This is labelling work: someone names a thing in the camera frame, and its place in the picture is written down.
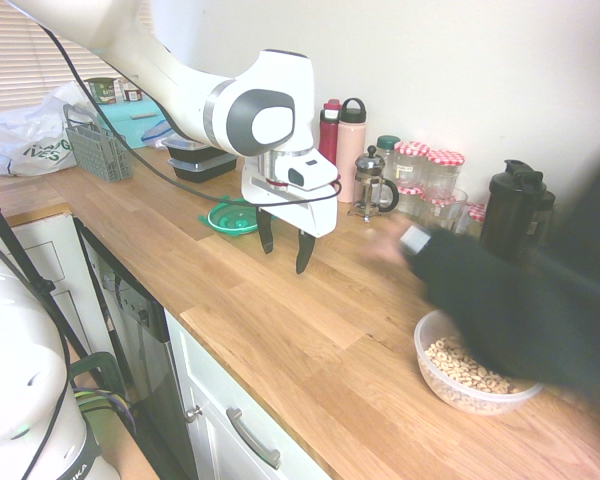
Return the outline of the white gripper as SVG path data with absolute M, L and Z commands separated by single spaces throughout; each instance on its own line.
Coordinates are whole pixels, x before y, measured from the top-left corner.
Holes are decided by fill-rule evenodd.
M 297 274 L 302 274 L 313 254 L 316 238 L 331 233 L 336 227 L 335 189 L 331 185 L 310 191 L 291 185 L 274 188 L 256 170 L 244 168 L 241 192 L 247 202 L 259 206 L 256 209 L 256 221 L 265 254 L 271 253 L 274 248 L 272 215 L 300 229 L 295 269 Z

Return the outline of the person's hand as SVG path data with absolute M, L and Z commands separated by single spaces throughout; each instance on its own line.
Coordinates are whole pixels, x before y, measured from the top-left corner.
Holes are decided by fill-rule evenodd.
M 413 225 L 405 217 L 387 218 L 374 230 L 361 254 L 371 260 L 385 261 L 395 266 L 408 266 L 400 239 Z

